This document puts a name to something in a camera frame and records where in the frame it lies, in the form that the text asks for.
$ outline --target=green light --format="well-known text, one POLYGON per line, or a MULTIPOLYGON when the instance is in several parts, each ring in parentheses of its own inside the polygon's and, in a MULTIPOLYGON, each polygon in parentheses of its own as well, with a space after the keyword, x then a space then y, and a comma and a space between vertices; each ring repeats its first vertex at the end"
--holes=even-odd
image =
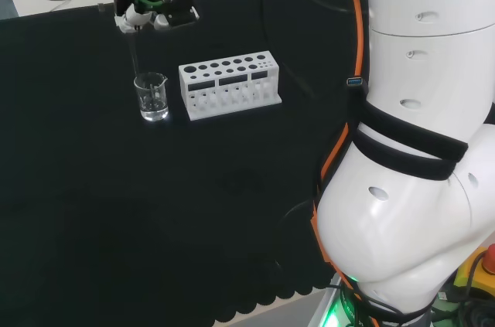
POLYGON ((335 308, 330 309, 326 313, 325 320, 323 321, 321 327, 339 327, 339 319, 336 316, 335 308))

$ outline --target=black tabletop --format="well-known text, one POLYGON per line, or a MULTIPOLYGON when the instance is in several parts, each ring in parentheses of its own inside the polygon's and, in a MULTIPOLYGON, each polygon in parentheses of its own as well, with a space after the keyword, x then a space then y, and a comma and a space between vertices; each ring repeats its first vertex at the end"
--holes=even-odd
POLYGON ((2 327, 210 326, 329 282, 307 213, 280 219, 344 122, 353 16, 265 0, 276 59, 315 96, 281 68, 282 105, 191 123, 178 65, 268 49, 258 0, 195 3, 198 23, 137 37, 169 78, 160 124, 111 6, 0 22, 2 327))

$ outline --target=round hole on robot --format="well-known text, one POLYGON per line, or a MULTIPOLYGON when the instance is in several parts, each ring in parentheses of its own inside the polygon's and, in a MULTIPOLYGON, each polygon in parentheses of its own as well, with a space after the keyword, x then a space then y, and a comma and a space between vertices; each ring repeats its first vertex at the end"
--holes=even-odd
POLYGON ((388 194, 383 189, 377 188, 376 186, 371 186, 370 188, 368 188, 368 190, 370 191, 371 195, 373 195, 373 197, 378 199, 379 201, 388 201, 388 194))
POLYGON ((416 110, 421 108, 421 101, 415 99, 403 99, 401 100, 401 106, 407 109, 416 110))
POLYGON ((473 186, 473 188, 478 188, 478 185, 480 183, 478 182, 478 179, 475 177, 475 175, 473 175, 470 172, 469 174, 467 174, 467 178, 469 179, 469 182, 471 182, 471 185, 473 186))

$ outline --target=orange cable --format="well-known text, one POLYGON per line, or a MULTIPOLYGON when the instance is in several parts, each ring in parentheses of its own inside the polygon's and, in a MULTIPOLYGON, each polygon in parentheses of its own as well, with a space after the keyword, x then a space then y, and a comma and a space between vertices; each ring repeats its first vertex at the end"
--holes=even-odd
POLYGON ((330 152, 328 158, 325 161, 325 164, 322 167, 322 171, 320 173, 321 175, 321 180, 325 179, 326 172, 328 171, 328 168, 332 164, 334 158, 336 157, 337 153, 339 150, 342 148, 343 143, 346 141, 347 135, 349 134, 349 125, 346 124, 342 130, 342 134, 340 135, 339 140, 337 141, 337 144, 333 147, 332 151, 330 152))
POLYGON ((363 12, 361 10, 360 0, 353 0, 354 11, 356 13, 356 28, 357 28, 357 54, 356 54, 356 69, 354 70, 354 76, 361 75, 363 69, 363 55, 364 55, 364 27, 363 27, 363 12))

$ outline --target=black velcro strap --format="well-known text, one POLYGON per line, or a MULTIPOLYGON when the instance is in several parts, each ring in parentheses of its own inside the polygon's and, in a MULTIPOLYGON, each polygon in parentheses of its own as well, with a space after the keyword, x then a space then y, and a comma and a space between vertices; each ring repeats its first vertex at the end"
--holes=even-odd
POLYGON ((421 179, 447 180, 456 167, 454 161, 419 157, 390 148, 365 135, 361 130, 356 130, 353 143, 371 161, 421 179))
POLYGON ((383 112, 367 101, 361 104, 358 118, 387 138, 440 159, 459 162, 468 148, 467 143, 410 124, 383 112))

